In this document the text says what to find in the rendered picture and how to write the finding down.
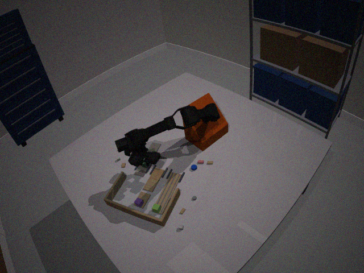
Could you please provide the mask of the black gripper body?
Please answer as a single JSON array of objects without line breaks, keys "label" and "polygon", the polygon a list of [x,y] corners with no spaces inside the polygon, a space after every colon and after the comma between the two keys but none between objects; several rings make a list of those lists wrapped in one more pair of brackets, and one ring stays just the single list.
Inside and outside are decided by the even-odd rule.
[{"label": "black gripper body", "polygon": [[[143,146],[141,148],[135,149],[136,152],[140,151],[142,152],[142,154],[144,155],[144,158],[151,164],[156,164],[158,162],[158,160],[160,159],[160,153],[157,152],[147,152],[148,149],[146,148],[146,143],[143,144]],[[131,152],[133,151],[133,149],[126,149],[125,150],[125,155],[126,156],[130,156]]]}]

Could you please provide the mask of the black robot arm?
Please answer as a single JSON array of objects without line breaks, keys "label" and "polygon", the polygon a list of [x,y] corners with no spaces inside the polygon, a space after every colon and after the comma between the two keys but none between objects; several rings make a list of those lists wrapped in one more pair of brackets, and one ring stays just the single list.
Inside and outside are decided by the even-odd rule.
[{"label": "black robot arm", "polygon": [[[186,127],[177,126],[173,116],[180,110],[181,116]],[[122,152],[126,149],[133,149],[128,162],[136,167],[142,166],[144,155],[142,152],[136,152],[135,149],[141,148],[150,137],[162,133],[166,130],[176,129],[187,129],[189,127],[197,125],[201,119],[208,123],[209,121],[216,121],[220,119],[219,112],[216,104],[211,103],[206,105],[203,109],[197,109],[195,106],[184,106],[178,108],[173,115],[164,118],[164,120],[146,128],[146,129],[133,129],[128,133],[125,133],[125,137],[115,141],[118,152]]]}]

